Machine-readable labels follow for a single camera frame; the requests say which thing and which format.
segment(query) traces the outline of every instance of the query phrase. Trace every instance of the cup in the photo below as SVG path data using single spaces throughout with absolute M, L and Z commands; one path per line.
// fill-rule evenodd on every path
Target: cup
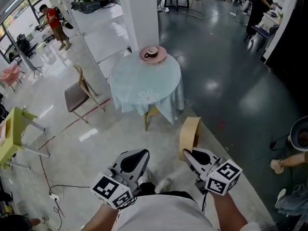
M 155 46 L 149 47 L 144 55 L 145 58 L 151 57 L 154 58 L 158 55 L 158 48 Z

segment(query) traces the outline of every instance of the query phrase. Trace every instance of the white floor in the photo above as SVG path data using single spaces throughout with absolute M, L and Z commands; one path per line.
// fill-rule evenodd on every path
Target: white floor
M 195 116 L 193 111 L 186 107 L 184 112 L 178 114 L 174 125 L 163 116 L 153 116 L 145 132 L 143 119 L 137 112 L 122 114 L 115 109 L 112 100 L 103 105 L 104 113 L 99 109 L 91 111 L 96 106 L 88 100 L 77 112 L 84 115 L 91 111 L 85 116 L 89 123 L 82 120 L 73 123 L 77 117 L 67 111 L 64 100 L 64 90 L 78 79 L 72 65 L 82 67 L 86 79 L 100 94 L 97 97 L 99 103 L 108 100 L 111 94 L 80 40 L 73 37 L 71 42 L 73 45 L 69 50 L 58 52 L 58 43 L 53 40 L 49 43 L 51 53 L 48 56 L 35 55 L 31 60 L 35 66 L 43 66 L 43 74 L 33 78 L 33 73 L 27 72 L 21 79 L 23 83 L 14 87 L 16 92 L 8 89 L 4 102 L 9 111 L 14 106 L 26 106 L 29 112 L 39 116 L 36 121 L 46 127 L 42 133 L 29 126 L 23 142 L 50 152 L 49 158 L 42 158 L 50 184 L 90 186 L 97 173 L 104 171 L 120 153 L 145 148 L 150 151 L 148 167 L 153 174 L 153 182 L 158 184 L 171 177 L 174 189 L 187 191 L 201 207 L 203 197 L 194 186 L 195 175 L 178 159 L 180 129 L 187 116 Z M 199 146 L 229 158 L 204 125 Z M 50 229 L 58 230 L 59 216 L 53 210 L 55 202 L 49 197 L 39 157 L 18 151 L 14 161 L 31 166 L 31 170 L 13 167 L 1 173 L 6 190 L 13 192 L 15 212 L 27 213 L 30 218 L 48 215 Z M 89 189 L 56 187 L 53 191 L 59 194 L 59 205 L 65 215 L 62 231 L 80 230 L 101 205 Z M 273 225 L 268 211 L 244 175 L 232 189 L 231 195 L 248 221 L 258 222 L 262 228 Z M 207 197 L 205 215 L 215 228 L 219 228 L 210 195 Z M 46 229 L 42 225 L 36 228 Z

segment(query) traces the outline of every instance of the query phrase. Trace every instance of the white pillar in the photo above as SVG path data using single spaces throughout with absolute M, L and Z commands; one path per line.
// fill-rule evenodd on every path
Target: white pillar
M 132 51 L 159 45 L 157 0 L 120 0 Z

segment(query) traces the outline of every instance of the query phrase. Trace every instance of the white shirt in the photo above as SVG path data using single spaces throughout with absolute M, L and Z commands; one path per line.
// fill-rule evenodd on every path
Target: white shirt
M 122 210 L 117 231 L 217 231 L 191 199 L 170 195 L 138 197 Z M 240 231 L 261 231 L 249 223 Z

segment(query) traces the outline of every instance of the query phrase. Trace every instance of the dark gray floor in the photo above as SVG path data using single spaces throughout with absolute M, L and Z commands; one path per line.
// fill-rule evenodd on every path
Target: dark gray floor
M 224 0 L 204 3 L 205 16 L 239 9 Z M 201 6 L 194 3 L 196 10 Z M 246 23 L 248 19 L 236 18 Z M 259 42 L 243 42 L 246 28 L 229 14 L 205 20 L 160 14 L 159 27 L 161 45 L 181 65 L 187 102 L 243 168 L 273 219 L 280 221 L 274 204 L 282 188 L 290 191 L 291 176 L 288 169 L 281 175 L 270 169 L 270 160 L 284 153 L 271 151 L 269 144 L 288 133 L 301 113 L 284 84 L 261 62 L 263 51 L 256 52 Z M 277 144 L 282 147 L 286 148 L 285 140 Z M 305 166 L 293 170 L 293 187 L 307 182 L 307 172 Z

